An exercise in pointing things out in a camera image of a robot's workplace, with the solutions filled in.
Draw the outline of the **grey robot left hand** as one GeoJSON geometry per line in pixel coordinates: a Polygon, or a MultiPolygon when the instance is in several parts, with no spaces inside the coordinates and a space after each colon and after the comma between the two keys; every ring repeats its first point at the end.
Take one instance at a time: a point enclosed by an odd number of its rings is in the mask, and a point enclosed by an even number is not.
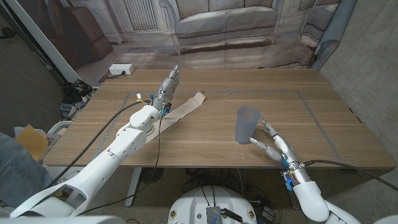
{"type": "Polygon", "coordinates": [[[180,74],[176,65],[170,72],[169,76],[159,86],[155,97],[151,100],[150,105],[161,110],[167,103],[170,103],[174,97],[174,93],[180,83],[180,74]]]}

